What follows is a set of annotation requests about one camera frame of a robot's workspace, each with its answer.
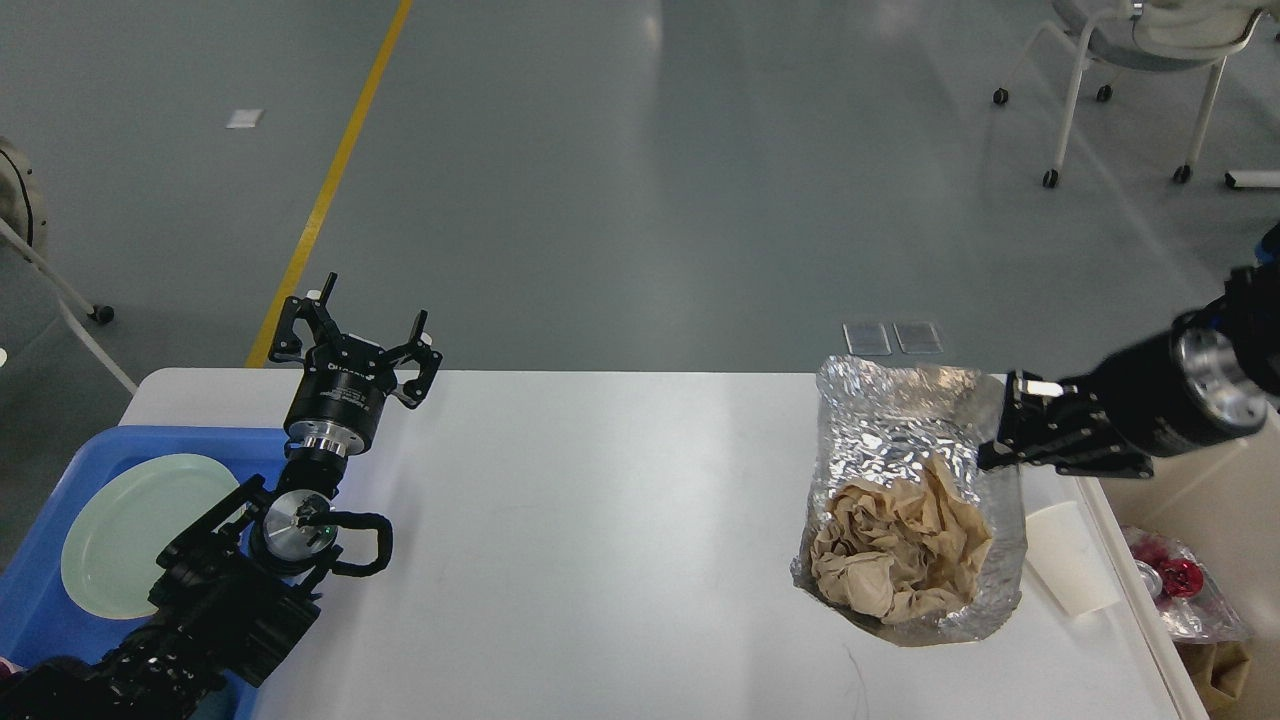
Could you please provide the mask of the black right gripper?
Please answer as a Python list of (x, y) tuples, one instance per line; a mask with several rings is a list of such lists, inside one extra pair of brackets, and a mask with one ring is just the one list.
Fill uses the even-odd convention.
[(1148, 480), (1152, 457), (1257, 433), (1270, 400), (1270, 322), (1189, 311), (1068, 383), (1009, 372), (995, 437), (979, 446), (977, 465)]

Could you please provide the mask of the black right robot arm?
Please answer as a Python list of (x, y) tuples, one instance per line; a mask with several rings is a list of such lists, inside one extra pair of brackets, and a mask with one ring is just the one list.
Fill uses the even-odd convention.
[(1231, 269), (1222, 295), (1092, 372), (1010, 372), (982, 470), (1050, 466), (1069, 477), (1149, 479), (1155, 460), (1261, 432), (1279, 392), (1277, 232)]

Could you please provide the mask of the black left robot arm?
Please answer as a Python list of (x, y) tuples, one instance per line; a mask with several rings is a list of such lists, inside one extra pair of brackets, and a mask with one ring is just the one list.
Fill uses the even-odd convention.
[(339, 510), (335, 498), (387, 401), (419, 407), (443, 356), (424, 309), (390, 347), (342, 331), (328, 307), (335, 283), (330, 273), (280, 305), (268, 357), (302, 375), (276, 482), (255, 474), (237, 484), (157, 552), (154, 614), (97, 662), (63, 655), (6, 676), (5, 719), (192, 717), (228, 676), (259, 687), (282, 665), (319, 619), (328, 577), (388, 568), (390, 519)]

